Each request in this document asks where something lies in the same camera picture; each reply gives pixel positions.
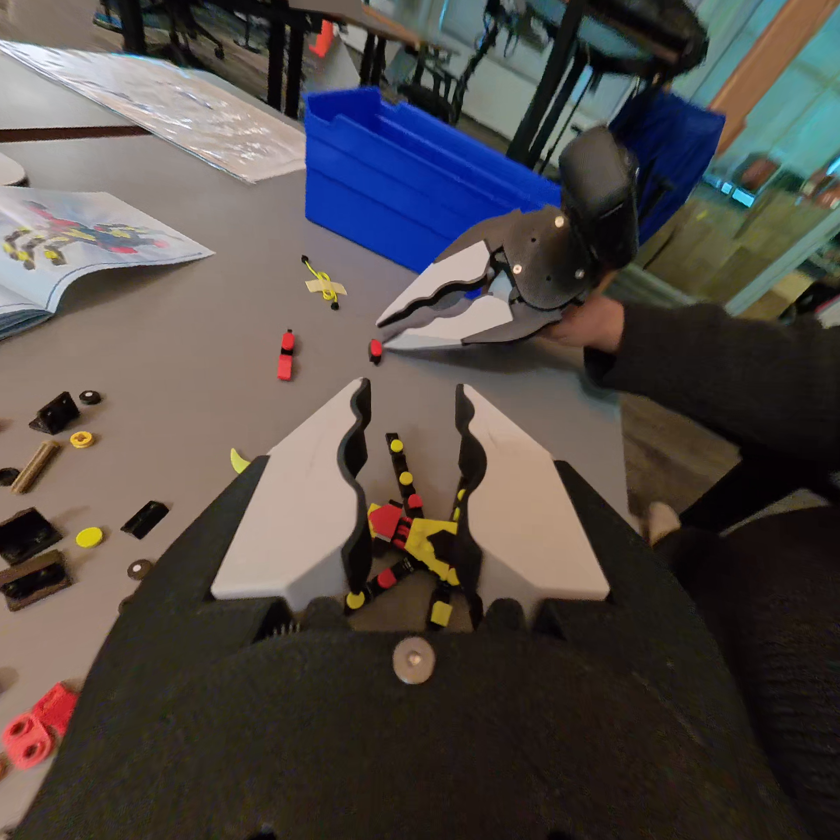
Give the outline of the pile of lego pieces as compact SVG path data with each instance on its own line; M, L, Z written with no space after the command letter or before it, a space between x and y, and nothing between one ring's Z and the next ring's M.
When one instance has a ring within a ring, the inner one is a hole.
M1 525L2 604L21 613L74 584L63 552L62 535L40 512L24 509ZM2 730L2 776L30 770L46 761L65 738L79 692L60 681L30 709Z

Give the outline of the blue plastic bin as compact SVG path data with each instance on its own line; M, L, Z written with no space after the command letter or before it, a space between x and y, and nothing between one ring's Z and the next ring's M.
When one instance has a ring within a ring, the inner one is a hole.
M372 87L310 93L308 221L420 272L465 231L560 205L560 186Z

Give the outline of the person's right hand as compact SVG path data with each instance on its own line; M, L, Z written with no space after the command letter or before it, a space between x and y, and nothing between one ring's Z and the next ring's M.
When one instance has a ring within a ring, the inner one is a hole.
M621 347L624 324L624 305L597 295L567 308L562 319L543 328L539 336L564 348L615 354Z

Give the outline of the person's right forearm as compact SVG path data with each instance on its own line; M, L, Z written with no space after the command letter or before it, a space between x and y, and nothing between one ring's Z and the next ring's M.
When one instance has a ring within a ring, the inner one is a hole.
M634 303L617 350L585 349L584 366L596 384L646 397L735 444L838 471L837 325Z

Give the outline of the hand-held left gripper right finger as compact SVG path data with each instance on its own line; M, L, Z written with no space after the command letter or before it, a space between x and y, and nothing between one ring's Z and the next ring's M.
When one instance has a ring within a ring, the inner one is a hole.
M455 427L455 567L476 620L499 600L526 623L548 600L604 602L610 585L550 452L471 385L456 387Z

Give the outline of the printed paper sheets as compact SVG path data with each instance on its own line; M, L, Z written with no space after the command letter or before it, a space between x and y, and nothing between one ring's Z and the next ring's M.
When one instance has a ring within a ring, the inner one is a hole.
M256 184L306 169L305 133L168 62L2 40L2 53L155 137Z

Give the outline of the small black lego plate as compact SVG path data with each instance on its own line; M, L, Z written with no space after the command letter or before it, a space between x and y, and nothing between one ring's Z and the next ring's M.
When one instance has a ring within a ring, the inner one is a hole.
M149 500L120 528L137 540L144 539L169 514L169 507L161 501Z

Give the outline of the black lego bracket with pin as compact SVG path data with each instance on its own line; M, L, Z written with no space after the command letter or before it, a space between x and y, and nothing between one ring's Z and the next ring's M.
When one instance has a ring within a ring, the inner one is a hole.
M79 432L84 419L81 409L97 406L103 399L104 394L95 390L84 390L76 396L63 391L38 409L28 427L49 436Z

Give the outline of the tan lego axle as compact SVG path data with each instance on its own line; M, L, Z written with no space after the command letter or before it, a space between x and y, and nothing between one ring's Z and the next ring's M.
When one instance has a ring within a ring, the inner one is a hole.
M62 443L56 441L41 444L13 481L10 492L16 496L29 492L61 449Z

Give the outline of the lego instruction booklet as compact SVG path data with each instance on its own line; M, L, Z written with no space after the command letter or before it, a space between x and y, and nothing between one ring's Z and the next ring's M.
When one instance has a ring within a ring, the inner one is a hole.
M1 189L1 339L56 315L76 280L102 270L176 266L210 248L105 192Z

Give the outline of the black yellow lego scorpion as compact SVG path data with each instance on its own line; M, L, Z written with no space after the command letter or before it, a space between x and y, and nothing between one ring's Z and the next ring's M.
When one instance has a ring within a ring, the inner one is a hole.
M400 498L384 505L370 504L367 522L374 553L392 550L397 560L375 573L359 592L346 595L344 614L357 613L412 575L425 572L436 582L427 609L426 628L441 631L449 626L454 611L453 595L463 590L455 564L459 509L455 509L450 519L427 518L423 498L417 492L407 462L403 439L398 433L387 433L385 441Z

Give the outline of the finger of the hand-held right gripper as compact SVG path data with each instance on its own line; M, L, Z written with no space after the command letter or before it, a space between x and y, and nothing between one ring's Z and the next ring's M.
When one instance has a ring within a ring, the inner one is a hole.
M426 267L375 321L385 328L402 321L418 308L430 307L451 291L470 291L480 287L490 266L490 249L479 242Z
M492 295L471 301L461 313L434 318L428 325L408 328L384 341L384 350L417 352L460 348L470 337L513 321L506 300Z

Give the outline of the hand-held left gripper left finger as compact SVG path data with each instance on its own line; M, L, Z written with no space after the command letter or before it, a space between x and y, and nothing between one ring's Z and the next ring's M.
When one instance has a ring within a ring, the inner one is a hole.
M358 475L371 382L352 380L273 447L211 586L218 601L278 596L294 612L357 594L372 567Z

